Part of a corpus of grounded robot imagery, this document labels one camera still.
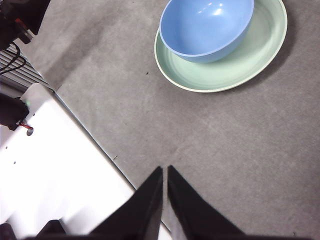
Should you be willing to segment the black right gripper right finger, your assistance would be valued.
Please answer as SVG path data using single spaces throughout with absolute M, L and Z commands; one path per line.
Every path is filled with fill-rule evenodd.
M 167 167 L 167 195 L 188 240 L 307 240 L 308 237 L 246 234 L 201 195 L 173 166 Z

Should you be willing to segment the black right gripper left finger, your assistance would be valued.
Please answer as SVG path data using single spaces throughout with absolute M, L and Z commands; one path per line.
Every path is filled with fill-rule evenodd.
M 67 234 L 60 220 L 50 220 L 27 240 L 156 240 L 163 206 L 163 169 L 157 167 L 134 194 L 88 234 Z

